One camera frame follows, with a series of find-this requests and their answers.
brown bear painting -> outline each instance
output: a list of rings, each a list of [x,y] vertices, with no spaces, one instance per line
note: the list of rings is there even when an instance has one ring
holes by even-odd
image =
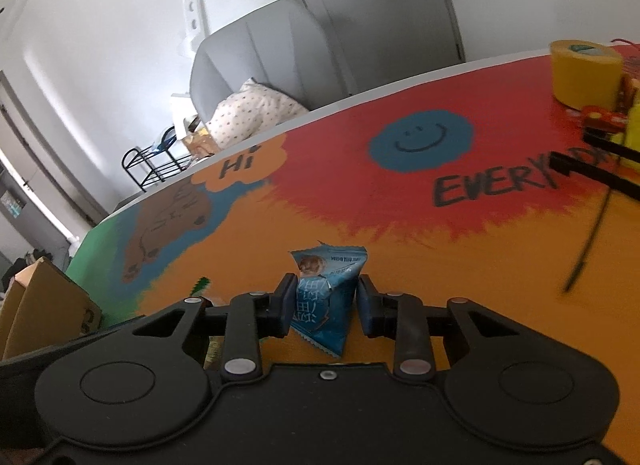
[[[156,260],[163,247],[189,230],[203,228],[211,214],[206,191],[187,179],[143,200],[136,229],[125,250],[124,283],[133,281],[145,263]]]

gray armchair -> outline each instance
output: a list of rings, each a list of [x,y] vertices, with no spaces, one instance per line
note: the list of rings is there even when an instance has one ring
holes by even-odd
[[[317,109],[348,96],[327,38],[298,0],[277,0],[204,39],[191,69],[191,100],[207,121],[253,77]]]

cardboard box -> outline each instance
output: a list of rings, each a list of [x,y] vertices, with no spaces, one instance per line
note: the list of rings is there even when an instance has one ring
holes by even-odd
[[[18,272],[0,309],[2,360],[95,331],[102,312],[45,257]]]

wall outlet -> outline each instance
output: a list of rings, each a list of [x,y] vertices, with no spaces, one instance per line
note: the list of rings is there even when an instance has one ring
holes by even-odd
[[[194,57],[200,43],[209,35],[204,0],[182,0],[182,11],[187,35],[186,52],[190,57]]]

blue snack packet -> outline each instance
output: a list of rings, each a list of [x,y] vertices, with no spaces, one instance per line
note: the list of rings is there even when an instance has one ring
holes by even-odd
[[[340,357],[349,329],[364,247],[319,247],[291,252],[300,269],[292,328],[314,346]]]

